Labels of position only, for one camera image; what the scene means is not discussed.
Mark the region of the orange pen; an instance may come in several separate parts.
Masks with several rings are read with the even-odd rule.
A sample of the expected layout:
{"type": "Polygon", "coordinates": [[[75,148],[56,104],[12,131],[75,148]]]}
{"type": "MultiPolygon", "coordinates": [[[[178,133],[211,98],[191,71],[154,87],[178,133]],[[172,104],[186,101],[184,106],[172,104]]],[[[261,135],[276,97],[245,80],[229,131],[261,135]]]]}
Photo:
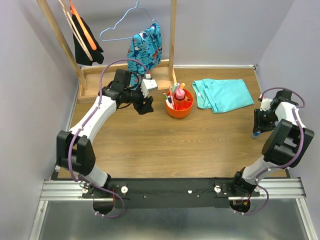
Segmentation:
{"type": "Polygon", "coordinates": [[[169,87],[169,95],[170,95],[170,97],[173,97],[173,92],[172,92],[172,87],[171,86],[169,87]]]}

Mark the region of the blue capped grey bottle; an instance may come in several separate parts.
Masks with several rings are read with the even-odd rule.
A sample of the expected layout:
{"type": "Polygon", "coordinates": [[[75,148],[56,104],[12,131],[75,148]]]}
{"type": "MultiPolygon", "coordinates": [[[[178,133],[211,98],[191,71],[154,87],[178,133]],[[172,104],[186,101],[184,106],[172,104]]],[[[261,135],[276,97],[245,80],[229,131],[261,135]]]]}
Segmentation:
{"type": "Polygon", "coordinates": [[[259,135],[260,135],[260,132],[253,132],[253,133],[251,134],[251,137],[252,137],[253,139],[256,139],[259,135]]]}

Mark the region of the white marker green cap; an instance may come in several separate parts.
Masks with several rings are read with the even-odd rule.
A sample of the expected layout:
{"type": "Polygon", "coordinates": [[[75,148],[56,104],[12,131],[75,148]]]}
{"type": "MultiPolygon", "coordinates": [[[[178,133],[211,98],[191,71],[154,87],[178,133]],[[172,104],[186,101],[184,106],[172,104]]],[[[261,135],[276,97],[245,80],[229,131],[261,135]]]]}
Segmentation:
{"type": "Polygon", "coordinates": [[[166,93],[163,93],[163,96],[164,96],[165,101],[169,102],[168,96],[166,95],[166,93]]]}

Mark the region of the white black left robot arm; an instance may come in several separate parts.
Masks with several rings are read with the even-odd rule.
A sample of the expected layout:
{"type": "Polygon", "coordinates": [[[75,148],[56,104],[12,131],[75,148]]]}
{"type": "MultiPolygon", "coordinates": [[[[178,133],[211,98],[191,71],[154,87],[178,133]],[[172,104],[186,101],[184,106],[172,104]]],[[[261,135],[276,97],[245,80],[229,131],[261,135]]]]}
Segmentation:
{"type": "Polygon", "coordinates": [[[153,97],[149,93],[158,89],[150,74],[131,86],[132,72],[117,69],[113,81],[102,87],[85,116],[69,131],[60,131],[56,137],[56,164],[69,170],[72,178],[91,183],[93,191],[101,198],[110,194],[111,176],[96,164],[93,141],[105,121],[120,109],[133,105],[138,114],[154,111],[153,97]]]}

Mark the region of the green grey highlighter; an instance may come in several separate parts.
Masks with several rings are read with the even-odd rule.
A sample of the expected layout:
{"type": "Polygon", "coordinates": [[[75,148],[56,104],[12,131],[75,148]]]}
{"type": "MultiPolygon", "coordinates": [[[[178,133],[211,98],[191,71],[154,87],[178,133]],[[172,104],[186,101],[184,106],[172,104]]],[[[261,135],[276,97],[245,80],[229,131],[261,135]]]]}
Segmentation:
{"type": "Polygon", "coordinates": [[[173,84],[172,88],[171,88],[171,92],[172,92],[172,95],[175,94],[176,90],[177,90],[177,87],[178,85],[176,83],[173,84]]]}

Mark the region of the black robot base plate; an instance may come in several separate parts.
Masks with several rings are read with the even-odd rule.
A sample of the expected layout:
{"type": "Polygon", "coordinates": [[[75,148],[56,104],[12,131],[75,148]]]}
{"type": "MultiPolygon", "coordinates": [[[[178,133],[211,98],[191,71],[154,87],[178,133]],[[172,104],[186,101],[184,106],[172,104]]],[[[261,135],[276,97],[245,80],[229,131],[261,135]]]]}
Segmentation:
{"type": "Polygon", "coordinates": [[[84,197],[111,199],[109,207],[120,209],[168,208],[228,208],[234,200],[258,197],[234,184],[229,177],[212,178],[113,178],[109,190],[117,194],[81,183],[84,197]]]}

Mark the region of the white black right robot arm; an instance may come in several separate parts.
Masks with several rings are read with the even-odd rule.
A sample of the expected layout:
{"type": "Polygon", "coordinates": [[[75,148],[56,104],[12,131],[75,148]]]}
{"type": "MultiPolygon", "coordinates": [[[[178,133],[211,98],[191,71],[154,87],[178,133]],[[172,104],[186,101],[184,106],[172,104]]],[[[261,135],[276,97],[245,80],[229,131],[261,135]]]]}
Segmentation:
{"type": "Polygon", "coordinates": [[[299,116],[306,103],[293,101],[294,91],[290,89],[278,87],[276,91],[274,98],[266,98],[264,93],[258,98],[260,107],[254,110],[252,135],[271,134],[261,157],[234,175],[230,191],[236,196],[251,194],[262,179],[278,169],[296,167],[315,136],[299,116]]]}

